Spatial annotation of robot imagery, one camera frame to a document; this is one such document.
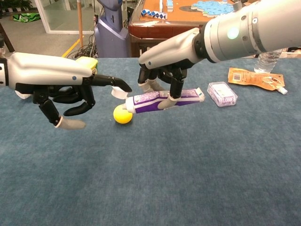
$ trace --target clear plastic box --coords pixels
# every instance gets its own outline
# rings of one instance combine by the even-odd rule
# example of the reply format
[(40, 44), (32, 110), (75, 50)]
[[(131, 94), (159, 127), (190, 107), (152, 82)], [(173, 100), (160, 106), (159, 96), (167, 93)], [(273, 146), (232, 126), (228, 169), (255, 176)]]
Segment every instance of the clear plastic box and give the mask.
[(234, 91), (223, 81), (209, 83), (207, 92), (219, 107), (235, 105), (238, 98)]

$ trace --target water bottle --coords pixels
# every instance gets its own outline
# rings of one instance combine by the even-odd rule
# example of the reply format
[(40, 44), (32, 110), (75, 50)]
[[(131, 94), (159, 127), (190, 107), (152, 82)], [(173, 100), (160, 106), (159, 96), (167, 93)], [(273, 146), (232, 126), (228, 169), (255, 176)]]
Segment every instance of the water bottle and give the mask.
[(285, 49), (282, 48), (275, 51), (260, 53), (254, 71), (256, 73), (270, 73), (274, 69), (283, 51), (285, 51)]

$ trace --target green bag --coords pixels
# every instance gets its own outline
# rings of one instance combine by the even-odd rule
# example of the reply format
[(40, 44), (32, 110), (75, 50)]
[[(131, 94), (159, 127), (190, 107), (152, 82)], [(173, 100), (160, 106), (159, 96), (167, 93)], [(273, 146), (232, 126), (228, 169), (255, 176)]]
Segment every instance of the green bag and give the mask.
[(13, 15), (14, 21), (19, 21), (22, 23), (32, 22), (40, 19), (41, 17), (39, 13), (21, 13), (21, 14)]

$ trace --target white robot body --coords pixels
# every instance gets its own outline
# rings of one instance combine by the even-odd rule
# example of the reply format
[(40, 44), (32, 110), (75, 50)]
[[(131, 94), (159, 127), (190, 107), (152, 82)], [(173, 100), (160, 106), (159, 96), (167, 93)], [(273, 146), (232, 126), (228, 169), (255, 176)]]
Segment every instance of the white robot body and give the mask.
[(92, 70), (75, 60), (58, 56), (14, 53), (8, 58), (9, 87), (31, 85), (81, 85)]
[(185, 59), (194, 64), (199, 62), (201, 59), (197, 56), (193, 46), (193, 39), (198, 33), (199, 28), (193, 28), (159, 43), (144, 52), (139, 58), (139, 63), (145, 64), (148, 69), (154, 69)]

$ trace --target blue and white blocks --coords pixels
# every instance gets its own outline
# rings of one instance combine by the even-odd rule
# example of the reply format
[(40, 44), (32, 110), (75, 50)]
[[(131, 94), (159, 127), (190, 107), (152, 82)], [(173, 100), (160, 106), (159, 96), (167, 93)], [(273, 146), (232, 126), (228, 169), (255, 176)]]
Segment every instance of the blue and white blocks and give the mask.
[(198, 1), (191, 6), (192, 10), (203, 12), (206, 17), (217, 17), (234, 11), (234, 8), (227, 0), (222, 1)]
[(149, 9), (143, 9), (141, 11), (142, 16), (152, 16), (154, 18), (162, 19), (162, 20), (167, 20), (167, 13), (161, 13), (158, 11), (150, 11)]

